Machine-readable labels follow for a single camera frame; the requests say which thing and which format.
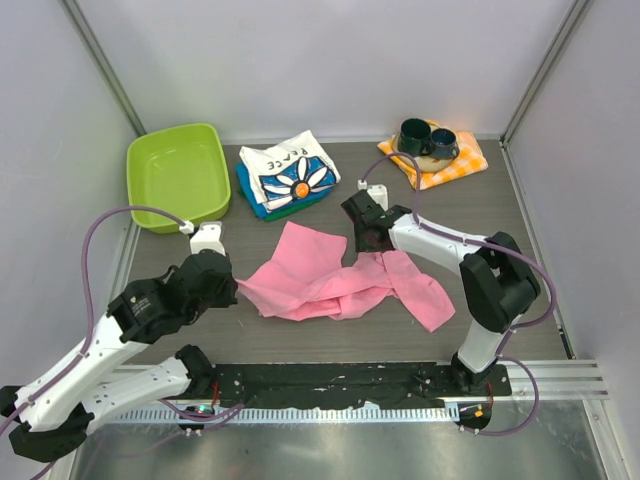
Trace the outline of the orange checkered cloth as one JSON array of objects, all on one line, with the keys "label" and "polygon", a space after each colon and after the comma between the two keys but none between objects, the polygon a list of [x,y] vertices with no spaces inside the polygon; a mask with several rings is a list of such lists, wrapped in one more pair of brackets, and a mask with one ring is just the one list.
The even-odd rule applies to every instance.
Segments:
[{"label": "orange checkered cloth", "polygon": [[[442,127],[437,122],[424,118],[419,119],[423,119],[430,124],[431,132],[437,128],[446,128]],[[422,172],[416,163],[415,157],[397,150],[399,131],[400,129],[387,140],[380,142],[377,147],[385,155],[393,153],[393,156],[390,157],[391,161],[406,175],[413,189],[430,189],[456,179],[482,172],[488,168],[488,161],[486,160],[475,137],[470,132],[452,130],[457,136],[457,143],[459,146],[458,157],[453,159],[452,163],[448,167],[439,172]],[[415,167],[410,168],[409,166],[402,164],[396,159],[396,156],[405,156],[414,163]]]}]

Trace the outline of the dark green mug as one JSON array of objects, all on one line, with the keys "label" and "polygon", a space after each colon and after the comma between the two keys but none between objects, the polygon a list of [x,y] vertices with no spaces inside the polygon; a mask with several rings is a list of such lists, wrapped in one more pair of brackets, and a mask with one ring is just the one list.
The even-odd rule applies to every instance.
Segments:
[{"label": "dark green mug", "polygon": [[431,126],[419,118],[409,118],[402,122],[397,140],[397,150],[413,157],[429,155]]}]

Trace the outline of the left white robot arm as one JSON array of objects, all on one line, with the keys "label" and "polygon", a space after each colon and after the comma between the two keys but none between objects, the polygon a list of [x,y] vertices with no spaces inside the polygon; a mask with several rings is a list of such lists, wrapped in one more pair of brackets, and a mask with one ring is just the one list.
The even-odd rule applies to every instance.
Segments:
[{"label": "left white robot arm", "polygon": [[169,397],[205,397],[215,369],[194,345],[139,374],[114,383],[104,380],[206,310],[236,304],[236,291],[229,258],[213,250],[189,255],[162,276],[130,282],[87,340],[31,383],[2,387],[1,413],[8,421],[2,430],[13,452],[36,462],[54,462],[136,406]]}]

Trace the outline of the pink t shirt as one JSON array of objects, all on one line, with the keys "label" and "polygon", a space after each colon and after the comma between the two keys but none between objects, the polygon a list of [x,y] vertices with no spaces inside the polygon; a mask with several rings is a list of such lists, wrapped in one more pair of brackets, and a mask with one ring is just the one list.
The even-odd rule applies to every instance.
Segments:
[{"label": "pink t shirt", "polygon": [[444,288],[406,253],[360,253],[344,267],[346,247],[342,236],[288,222],[271,259],[238,280],[238,290],[261,316],[292,321],[360,318],[388,296],[429,332],[453,317],[455,308]]}]

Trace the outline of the lime green plastic tub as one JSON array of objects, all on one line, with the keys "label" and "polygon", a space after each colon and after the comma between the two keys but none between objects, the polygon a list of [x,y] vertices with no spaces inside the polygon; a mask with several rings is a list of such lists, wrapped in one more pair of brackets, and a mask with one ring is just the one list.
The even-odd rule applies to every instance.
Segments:
[{"label": "lime green plastic tub", "polygon": [[127,150],[126,178],[131,205],[161,209],[195,225],[221,219],[232,196],[220,138],[206,123],[137,138]]}]

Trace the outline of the dark blue mug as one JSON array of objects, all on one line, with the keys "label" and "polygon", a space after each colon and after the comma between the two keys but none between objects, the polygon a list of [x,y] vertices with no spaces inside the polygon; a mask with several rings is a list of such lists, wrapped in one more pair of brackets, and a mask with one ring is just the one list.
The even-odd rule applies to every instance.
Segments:
[{"label": "dark blue mug", "polygon": [[453,160],[459,155],[456,134],[446,128],[437,128],[431,132],[430,156],[437,160]]}]

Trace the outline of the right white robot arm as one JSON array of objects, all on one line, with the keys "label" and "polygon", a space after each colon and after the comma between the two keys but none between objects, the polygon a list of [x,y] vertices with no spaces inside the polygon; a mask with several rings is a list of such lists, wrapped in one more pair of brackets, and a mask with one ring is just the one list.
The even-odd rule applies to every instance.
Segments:
[{"label": "right white robot arm", "polygon": [[488,384],[511,328],[541,292],[531,262],[513,237],[464,234],[400,205],[385,210],[365,190],[341,207],[353,223],[358,252],[404,252],[460,277],[472,321],[452,357],[451,380],[460,393],[477,393]]}]

